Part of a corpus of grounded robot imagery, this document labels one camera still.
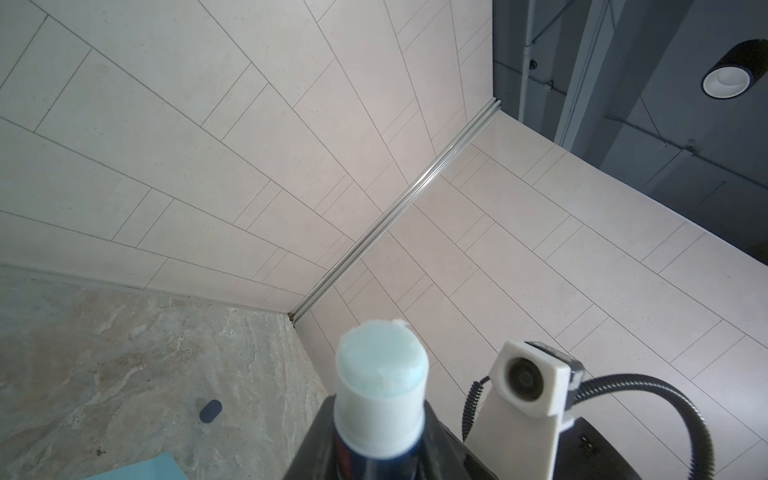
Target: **bottle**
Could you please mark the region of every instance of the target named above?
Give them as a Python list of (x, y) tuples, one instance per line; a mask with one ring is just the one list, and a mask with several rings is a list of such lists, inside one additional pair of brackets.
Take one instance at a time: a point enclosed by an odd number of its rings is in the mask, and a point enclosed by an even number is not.
[(429, 360), (403, 320), (372, 320), (336, 352), (333, 406), (341, 480), (413, 480), (424, 432)]

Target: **white camera housing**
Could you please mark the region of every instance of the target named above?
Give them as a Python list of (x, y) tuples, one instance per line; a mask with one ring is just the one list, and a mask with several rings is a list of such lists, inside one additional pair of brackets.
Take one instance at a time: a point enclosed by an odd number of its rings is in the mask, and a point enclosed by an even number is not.
[[(535, 399), (524, 398), (510, 385), (510, 368), (520, 359), (541, 373), (544, 385)], [(525, 342), (505, 343), (488, 374), (493, 387), (464, 442), (467, 448), (504, 480), (551, 479), (560, 432), (573, 425), (564, 413), (569, 388), (578, 387), (583, 369), (573, 373), (552, 353)]]

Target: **white pipe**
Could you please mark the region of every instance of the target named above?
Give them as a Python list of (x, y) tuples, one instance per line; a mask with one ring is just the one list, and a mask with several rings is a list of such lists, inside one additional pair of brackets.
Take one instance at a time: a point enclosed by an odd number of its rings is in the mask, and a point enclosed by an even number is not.
[(523, 65), (520, 68), (522, 78), (520, 79), (520, 103), (518, 107), (518, 121), (523, 123), (525, 117), (525, 98), (528, 94), (528, 71), (531, 65), (531, 50), (533, 44), (533, 17), (536, 12), (536, 0), (528, 0), (528, 18), (525, 21), (525, 46), (523, 47)]

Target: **bottle cap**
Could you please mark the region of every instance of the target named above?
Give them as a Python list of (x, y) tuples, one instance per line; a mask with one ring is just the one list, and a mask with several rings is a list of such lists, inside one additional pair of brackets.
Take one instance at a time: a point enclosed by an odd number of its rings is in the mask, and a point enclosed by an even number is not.
[(429, 360), (403, 320), (372, 320), (341, 337), (333, 421), (359, 455), (385, 460), (410, 450), (424, 431)]

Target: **gray marble tile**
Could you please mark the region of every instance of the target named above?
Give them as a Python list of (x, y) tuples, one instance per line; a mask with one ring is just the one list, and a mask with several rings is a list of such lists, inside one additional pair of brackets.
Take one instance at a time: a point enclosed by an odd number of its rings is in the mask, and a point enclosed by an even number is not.
[[(8, 271), (0, 364), (3, 478), (84, 478), (162, 452), (190, 480), (280, 478), (325, 398), (285, 315)], [(223, 411), (203, 424), (211, 399)]]

